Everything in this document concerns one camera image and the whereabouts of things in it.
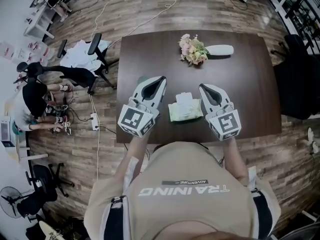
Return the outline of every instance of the white cylinder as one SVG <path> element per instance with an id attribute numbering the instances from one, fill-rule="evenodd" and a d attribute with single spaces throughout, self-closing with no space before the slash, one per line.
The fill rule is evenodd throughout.
<path id="1" fill-rule="evenodd" d="M 220 45 L 211 45 L 207 46 L 206 49 L 210 53 L 210 55 L 232 55 L 234 54 L 234 48 L 231 45 L 220 44 Z"/>
<path id="2" fill-rule="evenodd" d="M 14 55 L 14 52 L 15 52 L 15 48 L 5 42 L 5 41 L 0 41 L 0 56 L 1 57 L 4 57 L 8 60 L 11 60 L 12 59 L 12 56 Z"/>
<path id="3" fill-rule="evenodd" d="M 31 41 L 29 42 L 27 48 L 34 54 L 40 55 L 47 60 L 50 60 L 55 53 L 54 49 L 50 48 L 48 45 L 41 41 Z"/>

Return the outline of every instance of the flower bouquet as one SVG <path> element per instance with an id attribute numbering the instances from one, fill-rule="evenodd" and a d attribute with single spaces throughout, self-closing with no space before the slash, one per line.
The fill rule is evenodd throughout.
<path id="1" fill-rule="evenodd" d="M 198 40 L 198 35 L 190 39 L 189 34 L 184 34 L 179 42 L 181 47 L 181 60 L 187 60 L 189 65 L 199 65 L 208 59 L 208 50 L 205 48 L 204 43 Z"/>

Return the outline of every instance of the black and white marker cube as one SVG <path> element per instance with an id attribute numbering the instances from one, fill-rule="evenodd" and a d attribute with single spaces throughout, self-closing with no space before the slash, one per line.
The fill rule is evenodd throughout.
<path id="1" fill-rule="evenodd" d="M 211 130 L 220 141 L 235 137 L 240 133 L 241 123 L 237 109 L 213 117 L 211 117 L 210 114 L 207 114 L 206 120 L 209 122 Z"/>
<path id="2" fill-rule="evenodd" d="M 123 105 L 118 125 L 125 132 L 137 137 L 143 137 L 155 124 L 153 114 L 136 107 Z"/>

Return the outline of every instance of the electric fan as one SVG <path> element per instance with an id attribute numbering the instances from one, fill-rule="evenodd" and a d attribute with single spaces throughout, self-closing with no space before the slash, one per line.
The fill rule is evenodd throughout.
<path id="1" fill-rule="evenodd" d="M 17 210 L 17 204 L 22 199 L 21 193 L 11 186 L 6 186 L 0 191 L 0 206 L 6 215 L 17 219 L 21 215 Z"/>

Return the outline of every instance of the shoulder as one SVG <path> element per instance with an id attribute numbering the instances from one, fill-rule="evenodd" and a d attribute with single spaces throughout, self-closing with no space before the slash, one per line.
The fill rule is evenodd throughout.
<path id="1" fill-rule="evenodd" d="M 264 239 L 275 227 L 281 208 L 269 182 L 258 177 L 255 181 L 255 187 L 250 190 L 255 205 L 253 237 Z"/>

